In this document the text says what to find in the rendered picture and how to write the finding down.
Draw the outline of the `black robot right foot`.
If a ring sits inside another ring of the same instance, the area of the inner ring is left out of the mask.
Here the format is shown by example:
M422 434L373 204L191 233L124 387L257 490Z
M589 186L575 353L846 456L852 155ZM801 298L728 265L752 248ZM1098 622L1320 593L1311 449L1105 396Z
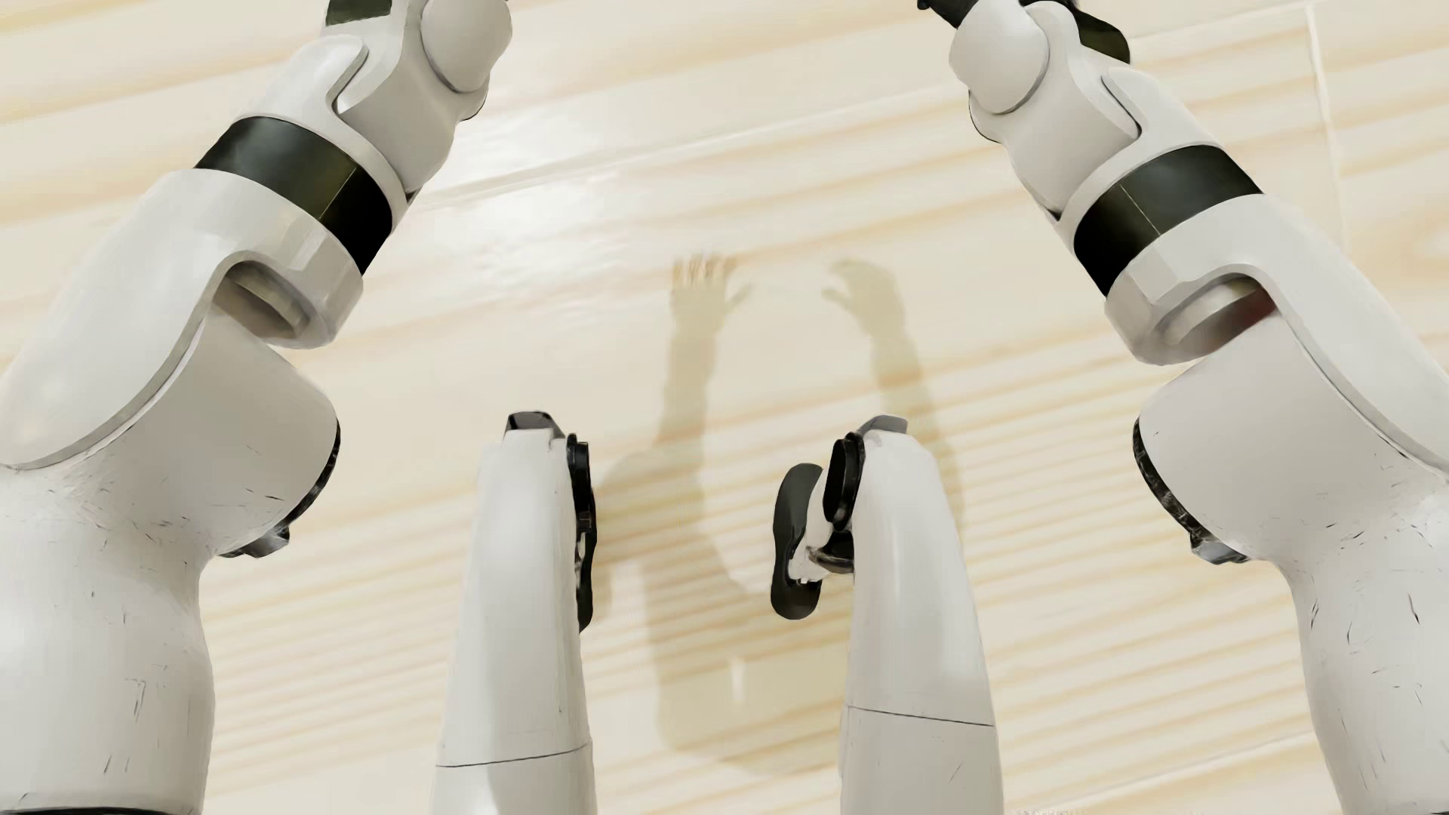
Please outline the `black robot right foot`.
M814 566L824 574L852 574L855 571L855 541L851 531L835 531L824 524L827 539L819 547L806 547L806 535L811 512L819 510L819 500L811 496L822 479L823 468L817 464L791 467L778 489L774 518L774 560L769 600L775 613L785 621L804 621L820 599L824 577L794 577L791 564L797 555L806 566Z

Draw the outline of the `black robot foot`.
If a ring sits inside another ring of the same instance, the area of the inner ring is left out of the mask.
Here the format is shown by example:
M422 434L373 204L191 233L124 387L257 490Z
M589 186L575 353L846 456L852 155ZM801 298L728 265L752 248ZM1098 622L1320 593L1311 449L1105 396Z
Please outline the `black robot foot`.
M824 577L794 577L791 564L797 555L806 566L814 566L824 574L852 574L855 571L855 541L851 531L835 531L824 524L827 539L819 547L806 547L806 535L811 512L819 510L819 500L811 496L822 479L823 468L817 464L791 467L778 489L774 518L774 560L769 600L775 613L785 621L804 621L820 599Z
M588 444L575 434L567 437L567 466L575 513L575 600L578 629L584 631L594 613L593 561L598 541L598 515L588 466Z

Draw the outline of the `black robot left foot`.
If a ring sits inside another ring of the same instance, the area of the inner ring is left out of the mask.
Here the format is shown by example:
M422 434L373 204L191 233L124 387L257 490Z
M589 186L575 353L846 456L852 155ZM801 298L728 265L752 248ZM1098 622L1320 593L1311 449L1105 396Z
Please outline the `black robot left foot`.
M575 434L567 437L567 466L575 513L575 600L578 629L584 631L594 613L593 561L598 541L598 515L588 466L588 444Z

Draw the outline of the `white robot right leg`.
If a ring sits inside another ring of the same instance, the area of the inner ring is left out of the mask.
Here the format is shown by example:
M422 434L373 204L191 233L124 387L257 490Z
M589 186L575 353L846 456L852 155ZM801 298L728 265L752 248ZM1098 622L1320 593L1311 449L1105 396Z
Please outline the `white robot right leg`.
M810 542L852 544L840 815L1004 815L1000 741L958 524L903 418L839 439Z

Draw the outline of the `white robot leg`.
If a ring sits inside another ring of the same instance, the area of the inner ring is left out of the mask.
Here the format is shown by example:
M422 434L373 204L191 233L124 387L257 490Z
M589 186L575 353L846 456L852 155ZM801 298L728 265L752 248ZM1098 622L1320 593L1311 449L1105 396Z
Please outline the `white robot leg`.
M852 544L840 815L1004 815L1000 741L958 524L903 418L839 439L810 542Z
M596 815L567 437L516 412L483 451L429 815Z

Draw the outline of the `white robot left leg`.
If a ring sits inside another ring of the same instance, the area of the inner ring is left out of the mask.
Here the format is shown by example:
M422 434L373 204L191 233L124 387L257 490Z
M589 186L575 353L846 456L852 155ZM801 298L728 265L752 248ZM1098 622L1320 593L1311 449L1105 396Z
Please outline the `white robot left leg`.
M483 451L429 815L596 815L567 437L516 412Z

